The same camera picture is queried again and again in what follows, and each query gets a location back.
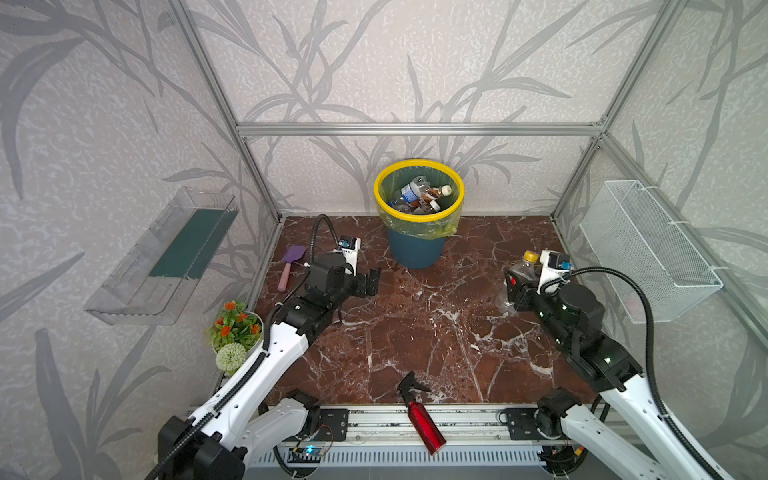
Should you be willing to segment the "red label bottle yellow cap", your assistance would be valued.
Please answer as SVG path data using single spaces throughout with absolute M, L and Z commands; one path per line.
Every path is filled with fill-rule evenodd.
M 507 298 L 510 303 L 520 301 L 530 291 L 536 291 L 539 283 L 536 270 L 538 260 L 537 253 L 527 250 L 520 261 L 506 270 Z

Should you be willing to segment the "blue label water bottle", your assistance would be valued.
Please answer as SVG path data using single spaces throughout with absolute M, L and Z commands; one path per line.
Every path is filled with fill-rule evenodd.
M 400 198 L 410 205 L 417 205 L 429 188 L 430 183 L 425 176 L 416 176 L 400 189 Z

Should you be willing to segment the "brown coffee bottle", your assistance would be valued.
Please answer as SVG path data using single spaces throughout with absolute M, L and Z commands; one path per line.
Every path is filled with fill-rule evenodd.
M 440 198 L 450 197 L 453 193 L 453 189 L 450 185 L 427 187 L 423 191 L 423 198 L 427 202 L 436 201 Z

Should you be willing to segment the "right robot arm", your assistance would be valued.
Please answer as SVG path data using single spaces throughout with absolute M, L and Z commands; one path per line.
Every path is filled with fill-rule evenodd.
M 539 400 L 538 428 L 547 438 L 565 437 L 583 446 L 622 479 L 727 479 L 723 468 L 666 406 L 654 367 L 654 318 L 639 285 L 610 268 L 639 296 L 646 317 L 645 361 L 639 363 L 602 330 L 604 305 L 575 277 L 589 268 L 560 270 L 543 280 L 508 269 L 507 299 L 532 312 L 574 371 L 616 411 L 643 444 L 627 441 L 564 388 Z

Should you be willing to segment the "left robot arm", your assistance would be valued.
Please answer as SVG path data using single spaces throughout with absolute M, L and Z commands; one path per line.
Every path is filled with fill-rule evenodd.
M 259 408 L 348 298 L 378 291 L 380 269 L 357 269 L 360 238 L 333 240 L 334 250 L 311 254 L 302 280 L 268 313 L 260 347 L 231 379 L 189 418 L 173 416 L 162 427 L 149 478 L 241 479 L 252 461 L 282 441 L 315 431 L 318 401 L 301 391 L 272 409 Z

